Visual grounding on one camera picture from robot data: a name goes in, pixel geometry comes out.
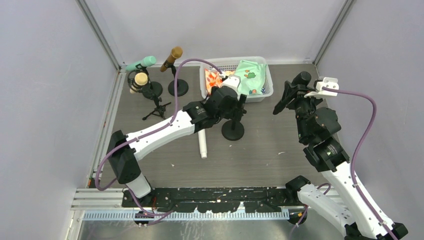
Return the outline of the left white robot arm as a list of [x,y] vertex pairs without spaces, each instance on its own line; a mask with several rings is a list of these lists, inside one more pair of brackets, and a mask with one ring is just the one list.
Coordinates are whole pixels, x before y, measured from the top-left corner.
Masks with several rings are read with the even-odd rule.
[[211,128],[219,120],[240,121],[246,113],[246,100],[245,94],[238,95],[228,86],[215,87],[207,100],[192,101],[171,118],[137,132],[114,132],[105,158],[116,180],[138,199],[145,197],[152,188],[141,172],[140,160],[171,141]]

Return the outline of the black tripod shock-mount stand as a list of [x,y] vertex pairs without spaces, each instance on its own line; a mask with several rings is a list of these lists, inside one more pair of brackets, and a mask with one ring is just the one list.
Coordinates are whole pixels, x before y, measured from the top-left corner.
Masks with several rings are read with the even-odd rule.
[[157,116],[165,120],[166,107],[171,102],[162,104],[161,94],[163,87],[159,82],[151,81],[147,70],[131,70],[127,76],[127,84],[131,94],[142,94],[146,99],[153,101],[155,108],[142,118]]

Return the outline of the black microphone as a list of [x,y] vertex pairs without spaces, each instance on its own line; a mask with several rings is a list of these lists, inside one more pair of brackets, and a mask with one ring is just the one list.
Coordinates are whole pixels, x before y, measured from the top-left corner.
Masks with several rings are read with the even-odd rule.
[[294,77],[291,83],[293,85],[308,86],[311,80],[312,80],[312,76],[309,72],[301,71],[298,75]]

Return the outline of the gold brown microphone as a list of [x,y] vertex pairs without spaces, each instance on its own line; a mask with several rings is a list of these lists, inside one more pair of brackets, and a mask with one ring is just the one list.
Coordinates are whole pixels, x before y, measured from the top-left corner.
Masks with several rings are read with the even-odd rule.
[[175,61],[178,60],[183,55],[183,49],[180,46],[173,47],[170,55],[164,61],[160,67],[160,72],[165,72],[168,68],[171,68]]

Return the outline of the black round-base mic stand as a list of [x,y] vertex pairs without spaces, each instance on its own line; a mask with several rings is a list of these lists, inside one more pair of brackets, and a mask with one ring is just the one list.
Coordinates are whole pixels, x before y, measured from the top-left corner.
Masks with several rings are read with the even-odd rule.
[[178,78],[178,79],[175,78],[176,73],[177,73],[177,69],[173,64],[170,65],[170,69],[171,69],[171,72],[173,74],[174,79],[168,85],[168,88],[167,88],[168,92],[172,96],[181,97],[188,92],[189,85],[185,80],[180,79],[180,78]]

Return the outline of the green microphone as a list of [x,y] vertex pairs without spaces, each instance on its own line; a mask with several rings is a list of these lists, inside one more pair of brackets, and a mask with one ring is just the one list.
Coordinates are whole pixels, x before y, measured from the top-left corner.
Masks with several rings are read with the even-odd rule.
[[142,70],[143,68],[148,68],[157,63],[155,56],[146,56],[142,60],[136,61],[126,66],[125,70],[128,72],[135,70]]

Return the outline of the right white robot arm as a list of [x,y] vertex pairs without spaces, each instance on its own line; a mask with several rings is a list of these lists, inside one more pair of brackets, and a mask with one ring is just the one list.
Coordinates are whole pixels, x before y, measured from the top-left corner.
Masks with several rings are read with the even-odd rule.
[[400,240],[408,234],[406,226],[394,222],[373,200],[355,172],[355,159],[334,138],[341,130],[337,113],[319,107],[324,97],[338,93],[336,83],[319,80],[311,88],[307,81],[286,81],[273,113],[284,109],[295,112],[306,159],[334,187],[344,206],[320,192],[304,176],[289,181],[286,188],[296,200],[315,209],[337,228],[346,240]]

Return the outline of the cream yellow microphone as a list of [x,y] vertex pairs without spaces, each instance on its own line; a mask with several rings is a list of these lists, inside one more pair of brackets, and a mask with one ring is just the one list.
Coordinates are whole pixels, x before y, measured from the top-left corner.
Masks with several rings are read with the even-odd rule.
[[129,92],[131,94],[141,93],[148,81],[149,77],[145,72],[137,73],[133,78],[128,79]]

